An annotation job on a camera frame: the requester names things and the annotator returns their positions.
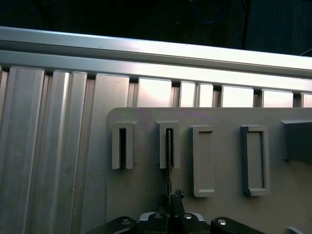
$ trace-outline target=rectangular holder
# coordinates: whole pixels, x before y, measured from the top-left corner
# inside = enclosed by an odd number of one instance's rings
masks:
[[[194,196],[211,197],[214,190],[213,126],[193,126]]]
[[[242,125],[243,191],[251,196],[269,195],[270,157],[267,126]]]
[[[166,168],[166,130],[173,129],[173,168],[180,168],[180,143],[178,121],[158,121],[159,127],[159,167]]]
[[[113,123],[112,168],[119,169],[125,154],[126,169],[135,164],[135,123]]]

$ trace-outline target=black mechanism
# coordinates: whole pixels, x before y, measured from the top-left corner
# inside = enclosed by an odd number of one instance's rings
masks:
[[[182,190],[171,195],[170,214],[146,213],[147,219],[116,218],[86,234],[264,234],[230,218],[218,217],[209,225],[198,215],[184,211]]]

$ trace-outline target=cable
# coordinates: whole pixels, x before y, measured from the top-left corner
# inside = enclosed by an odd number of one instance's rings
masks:
[[[212,21],[206,21],[206,20],[203,20],[202,17],[199,16],[199,12],[198,12],[198,7],[195,6],[194,4],[194,0],[191,1],[191,5],[192,5],[192,8],[195,12],[195,15],[196,17],[202,22],[202,23],[205,23],[205,24],[210,24],[210,23],[215,23],[217,21],[219,21],[225,14],[225,2],[224,0],[222,0],[222,12]]]
[[[243,6],[244,11],[246,12],[246,11],[247,11],[247,4],[245,3],[244,0],[240,0],[240,1],[241,1],[241,3],[242,3],[242,6]]]
[[[312,48],[309,49],[309,50],[307,50],[307,51],[305,51],[305,52],[303,52],[300,56],[304,56],[304,55],[306,55],[306,54],[308,54],[308,53],[310,53],[310,52],[312,52]]]

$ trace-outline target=gray plastic bracket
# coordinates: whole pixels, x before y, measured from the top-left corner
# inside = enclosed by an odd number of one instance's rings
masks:
[[[159,167],[166,168],[166,130],[173,129],[173,168],[180,168],[180,145],[178,121],[157,121],[159,128]]]
[[[194,196],[212,197],[214,191],[213,126],[192,126]]]
[[[120,131],[125,130],[126,135],[121,136]],[[125,142],[126,169],[132,169],[135,164],[135,122],[116,122],[113,123],[113,144],[112,144],[112,168],[121,167],[121,143]]]
[[[285,160],[312,164],[312,120],[282,120],[286,136]]]
[[[270,157],[267,126],[242,125],[243,192],[251,196],[269,195]]]

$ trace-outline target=gray mounting board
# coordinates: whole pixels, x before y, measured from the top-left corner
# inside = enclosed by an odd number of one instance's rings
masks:
[[[172,191],[185,191],[186,211],[207,222],[227,216],[268,234],[284,233],[288,226],[311,233],[312,165],[284,160],[282,122],[311,119],[310,108],[116,108],[108,118],[107,219],[156,211],[156,196],[166,193],[159,123],[178,122],[180,167],[172,168]],[[112,169],[112,126],[119,122],[135,123],[132,169],[125,168],[125,159]],[[260,193],[248,194],[246,182]]]

